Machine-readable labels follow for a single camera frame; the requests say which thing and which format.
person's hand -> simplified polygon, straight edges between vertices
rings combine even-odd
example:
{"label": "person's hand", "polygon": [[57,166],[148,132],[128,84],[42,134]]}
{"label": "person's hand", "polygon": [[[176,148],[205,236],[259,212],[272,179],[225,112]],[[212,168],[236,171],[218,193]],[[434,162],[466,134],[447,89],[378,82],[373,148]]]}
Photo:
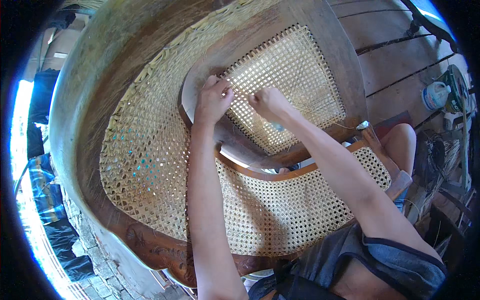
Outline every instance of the person's hand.
{"label": "person's hand", "polygon": [[198,96],[193,118],[194,124],[197,126],[214,126],[220,120],[233,101],[231,88],[228,89],[225,96],[222,95],[229,85],[230,82],[225,79],[221,80],[215,75],[207,79]]}
{"label": "person's hand", "polygon": [[274,87],[264,87],[255,95],[249,95],[248,104],[269,122],[276,122],[283,126],[286,118],[298,112]]}

stone floor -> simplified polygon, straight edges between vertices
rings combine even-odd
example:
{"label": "stone floor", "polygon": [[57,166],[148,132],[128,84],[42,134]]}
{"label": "stone floor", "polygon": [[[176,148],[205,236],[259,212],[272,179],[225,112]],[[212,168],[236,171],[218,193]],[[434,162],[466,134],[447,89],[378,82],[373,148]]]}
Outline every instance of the stone floor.
{"label": "stone floor", "polygon": [[171,285],[164,289],[150,270],[133,257],[112,234],[96,227],[65,192],[63,196],[69,221],[80,236],[73,246],[73,252],[77,256],[88,254],[94,265],[96,276],[80,282],[90,299],[190,299],[179,286]]}

person's right hand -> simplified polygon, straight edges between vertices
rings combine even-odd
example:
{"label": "person's right hand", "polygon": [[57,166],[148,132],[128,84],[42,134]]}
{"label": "person's right hand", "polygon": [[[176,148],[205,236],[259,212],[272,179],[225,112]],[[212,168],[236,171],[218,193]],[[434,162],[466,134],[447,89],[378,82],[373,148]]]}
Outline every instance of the person's right hand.
{"label": "person's right hand", "polygon": [[248,103],[269,122],[276,122],[283,126],[286,118],[298,113],[285,96],[274,87],[264,87],[255,95],[249,95]]}

person's arm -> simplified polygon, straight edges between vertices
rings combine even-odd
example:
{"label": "person's arm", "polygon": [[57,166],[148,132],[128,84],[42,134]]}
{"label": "person's arm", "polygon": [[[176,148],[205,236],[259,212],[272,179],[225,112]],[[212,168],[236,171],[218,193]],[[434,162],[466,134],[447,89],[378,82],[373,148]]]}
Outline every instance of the person's arm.
{"label": "person's arm", "polygon": [[393,240],[441,261],[350,151],[308,122],[279,90],[264,88],[250,96],[249,103],[261,116],[281,124],[302,141],[367,237]]}
{"label": "person's arm", "polygon": [[223,217],[223,196],[215,166],[215,123],[230,107],[228,81],[210,76],[198,98],[192,125],[188,172],[188,217],[198,299],[248,299],[233,262]]}

white plastic bottle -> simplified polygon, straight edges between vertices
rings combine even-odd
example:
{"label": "white plastic bottle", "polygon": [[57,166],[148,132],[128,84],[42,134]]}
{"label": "white plastic bottle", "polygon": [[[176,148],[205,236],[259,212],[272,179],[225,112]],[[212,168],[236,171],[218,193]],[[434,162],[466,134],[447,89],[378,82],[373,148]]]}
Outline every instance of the white plastic bottle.
{"label": "white plastic bottle", "polygon": [[428,110],[437,110],[447,103],[448,94],[452,92],[449,85],[441,81],[435,81],[423,89],[421,98]]}

